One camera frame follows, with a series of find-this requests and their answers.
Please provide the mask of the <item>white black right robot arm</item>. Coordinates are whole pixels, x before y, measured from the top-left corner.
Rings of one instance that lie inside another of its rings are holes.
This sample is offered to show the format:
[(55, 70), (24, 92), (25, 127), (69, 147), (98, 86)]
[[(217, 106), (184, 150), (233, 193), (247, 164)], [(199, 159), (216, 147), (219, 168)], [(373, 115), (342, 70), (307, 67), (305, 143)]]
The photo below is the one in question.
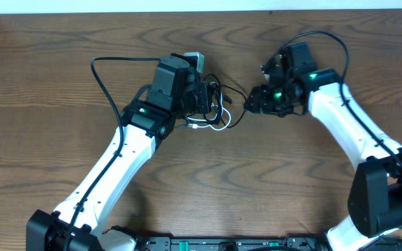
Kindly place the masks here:
[(244, 109), (283, 118), (301, 107), (328, 129), (355, 170), (349, 215), (327, 231), (321, 248), (402, 248), (390, 236), (402, 229), (402, 145), (357, 104), (342, 76), (318, 68), (306, 43), (283, 48), (261, 70), (267, 83), (251, 90)]

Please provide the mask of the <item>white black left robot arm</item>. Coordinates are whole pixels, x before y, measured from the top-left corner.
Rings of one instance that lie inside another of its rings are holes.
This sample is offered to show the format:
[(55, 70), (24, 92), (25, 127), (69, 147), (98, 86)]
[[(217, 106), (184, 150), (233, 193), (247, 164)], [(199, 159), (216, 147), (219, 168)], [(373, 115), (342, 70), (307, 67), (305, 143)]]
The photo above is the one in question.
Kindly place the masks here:
[(51, 212), (37, 210), (26, 229), (27, 250), (137, 250), (137, 237), (106, 230), (112, 209), (139, 168), (173, 131), (176, 120), (207, 113), (204, 56), (171, 54), (155, 60), (152, 83), (140, 87), (122, 111), (103, 155), (76, 189)]

